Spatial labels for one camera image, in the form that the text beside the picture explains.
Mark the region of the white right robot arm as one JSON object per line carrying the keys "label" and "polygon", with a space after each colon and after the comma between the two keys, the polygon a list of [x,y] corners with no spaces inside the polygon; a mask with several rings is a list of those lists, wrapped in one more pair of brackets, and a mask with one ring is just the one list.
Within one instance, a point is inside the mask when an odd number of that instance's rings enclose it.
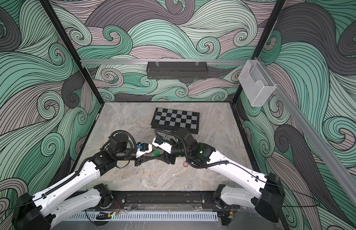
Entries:
{"label": "white right robot arm", "polygon": [[251,170],[221,154],[214,147],[197,142],[185,128],[167,132],[154,130],[153,145],[173,156],[181,156],[195,169],[209,169],[220,173],[241,186],[240,189],[219,186],[219,205],[239,205],[253,208],[260,216],[278,222],[285,199],[280,178]]}

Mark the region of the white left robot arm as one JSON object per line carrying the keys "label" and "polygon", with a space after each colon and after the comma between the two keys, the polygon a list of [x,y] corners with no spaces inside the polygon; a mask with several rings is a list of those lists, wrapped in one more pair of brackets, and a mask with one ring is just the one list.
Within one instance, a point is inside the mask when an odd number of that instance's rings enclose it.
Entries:
{"label": "white left robot arm", "polygon": [[99,184],[81,195],[72,197],[78,189],[117,167],[119,161],[138,160],[152,153],[161,140],[151,144],[137,143],[124,130],[117,130],[95,155],[84,159],[79,168],[54,185],[18,198],[12,224],[17,230],[50,230],[61,221],[92,207],[108,209],[116,201],[107,185]]}

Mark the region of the green paint jar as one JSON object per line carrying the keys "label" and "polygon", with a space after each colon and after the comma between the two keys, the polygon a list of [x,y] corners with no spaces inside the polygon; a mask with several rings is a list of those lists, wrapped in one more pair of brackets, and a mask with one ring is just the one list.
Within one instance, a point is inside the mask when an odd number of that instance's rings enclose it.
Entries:
{"label": "green paint jar", "polygon": [[159,150],[154,150],[153,153],[152,153],[152,156],[154,158],[160,158],[161,157],[161,153]]}

